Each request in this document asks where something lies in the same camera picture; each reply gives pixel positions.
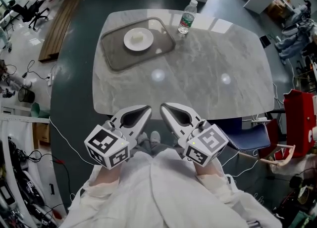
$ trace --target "wooden bench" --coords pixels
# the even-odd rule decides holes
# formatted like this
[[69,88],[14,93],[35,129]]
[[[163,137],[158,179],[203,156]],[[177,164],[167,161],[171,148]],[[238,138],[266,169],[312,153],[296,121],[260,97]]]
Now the wooden bench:
[[66,34],[69,22],[80,0],[64,0],[60,6],[53,23],[45,37],[40,62],[48,62],[58,59],[59,51]]

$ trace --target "floor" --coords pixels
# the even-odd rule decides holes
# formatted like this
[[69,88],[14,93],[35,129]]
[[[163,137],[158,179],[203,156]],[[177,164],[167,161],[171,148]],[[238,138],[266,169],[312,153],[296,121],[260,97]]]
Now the floor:
[[[94,111],[92,97],[95,49],[107,16],[115,11],[141,8],[183,10],[188,2],[188,0],[82,0],[79,3],[64,38],[56,68],[54,68],[56,78],[52,89],[51,119],[84,159],[91,161],[83,144],[84,139],[95,125],[103,124],[108,119],[106,115]],[[256,15],[244,9],[245,2],[246,0],[208,0],[206,4],[198,5],[198,11],[238,24],[258,36],[270,34],[275,37],[280,34],[281,29],[266,14]],[[21,22],[15,24],[17,29],[11,36],[13,50],[11,54],[3,56],[7,64],[16,64],[19,75],[26,71],[26,66],[31,59],[37,60],[45,30],[50,22],[43,23],[38,32],[29,30]],[[22,47],[19,51],[14,49],[16,44],[18,47]],[[273,81],[278,86],[278,98],[282,100],[283,94],[289,92],[293,87],[291,65],[283,66],[281,64],[273,45],[266,48],[265,52],[271,67]],[[296,59],[291,59],[290,62],[295,66],[293,62],[296,62]],[[53,66],[54,62],[41,64],[36,61],[34,70],[42,76],[47,76]],[[29,74],[28,77],[32,79],[35,76]],[[36,80],[32,88],[39,103],[49,106],[50,97],[45,84],[46,81]],[[173,141],[173,136],[162,121],[151,120],[145,131],[150,133],[152,130],[158,130],[161,133],[162,142]],[[71,193],[76,193],[89,177],[92,166],[84,163],[53,127],[51,143],[53,155],[63,160],[69,170]],[[219,159],[221,163],[224,163],[234,154],[233,149],[226,148]],[[254,160],[236,157],[224,167],[224,170],[226,173],[237,175],[252,167],[253,164]],[[57,164],[54,165],[54,169],[63,202],[65,206],[69,206],[71,202],[70,192],[67,190],[68,180],[65,179],[66,171],[64,167]],[[258,198],[263,196],[263,205],[272,209],[288,192],[288,187],[285,181],[265,179],[265,176],[269,174],[269,168],[258,163],[254,169],[244,173],[236,180],[240,189],[253,195],[258,193]]]
[[[45,19],[40,19],[36,24],[36,31],[32,28],[29,29],[28,23],[24,23],[21,16],[13,21],[13,30],[8,30],[12,42],[12,51],[8,52],[7,49],[4,49],[0,52],[0,59],[4,60],[7,65],[10,65],[8,66],[8,73],[14,73],[17,76],[22,77],[27,71],[28,64],[31,60],[34,60],[35,62],[29,71],[35,71],[42,78],[46,78],[51,71],[54,73],[55,67],[53,68],[53,66],[56,65],[56,61],[40,63],[38,58],[45,36],[60,5],[61,1],[56,2],[54,5],[44,3],[41,6],[40,11],[42,11],[42,9],[44,10],[46,7],[50,8],[49,13],[44,12],[44,15],[47,15],[49,19],[47,21]],[[30,90],[35,93],[35,102],[40,104],[41,109],[49,109],[51,106],[51,87],[48,86],[48,82],[40,79],[35,73],[28,73],[25,79],[32,83]],[[29,103],[19,102],[18,90],[16,90],[15,96],[11,98],[2,98],[2,103],[3,105],[31,106]]]

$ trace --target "bottle cap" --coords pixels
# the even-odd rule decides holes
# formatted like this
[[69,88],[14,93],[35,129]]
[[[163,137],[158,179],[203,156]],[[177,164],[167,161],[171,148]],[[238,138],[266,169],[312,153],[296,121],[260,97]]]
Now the bottle cap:
[[190,1],[190,4],[191,4],[192,6],[197,6],[197,5],[198,5],[198,2],[197,2],[197,0],[191,0],[191,1]]

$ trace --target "white floor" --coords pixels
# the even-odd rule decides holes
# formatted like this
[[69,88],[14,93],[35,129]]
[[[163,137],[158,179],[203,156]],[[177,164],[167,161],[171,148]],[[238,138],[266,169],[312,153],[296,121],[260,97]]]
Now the white floor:
[[[55,6],[51,7],[44,3],[40,11],[46,7],[50,8],[50,12],[44,12],[44,15],[47,15],[49,20],[40,19],[36,24],[36,31],[32,28],[28,28],[28,23],[22,21],[22,17],[18,16],[19,20],[13,21],[13,29],[8,31],[11,36],[10,40],[12,42],[12,51],[9,53],[5,49],[0,54],[0,59],[4,60],[5,63],[16,66],[16,72],[18,76],[22,75],[27,71],[27,66],[31,60],[34,60],[35,63],[29,71],[37,72],[42,78],[46,78],[50,71],[54,74],[57,61],[51,61],[48,63],[40,63],[38,61],[45,36],[49,31],[49,27],[53,22],[61,2],[57,3]],[[13,73],[15,68],[13,66],[8,66],[8,72]],[[48,86],[47,80],[40,79],[35,73],[28,73],[26,79],[32,82],[30,88],[31,91],[35,93],[35,102],[40,104],[41,109],[49,109],[51,104],[51,88]],[[9,88],[4,82],[1,83],[1,87]],[[19,102],[18,100],[18,91],[16,91],[15,96],[11,98],[2,98],[1,101],[3,105],[16,105],[16,106],[25,106],[30,107],[30,103]]]

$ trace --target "white plate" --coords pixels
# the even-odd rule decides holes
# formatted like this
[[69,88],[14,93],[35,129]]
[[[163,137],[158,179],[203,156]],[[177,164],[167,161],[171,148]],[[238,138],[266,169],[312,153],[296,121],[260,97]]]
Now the white plate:
[[[143,40],[139,43],[132,43],[131,38],[135,33],[141,32],[143,34]],[[134,51],[142,51],[150,47],[153,43],[154,37],[150,30],[146,28],[134,28],[128,31],[124,38],[124,44],[129,48],[130,50]]]

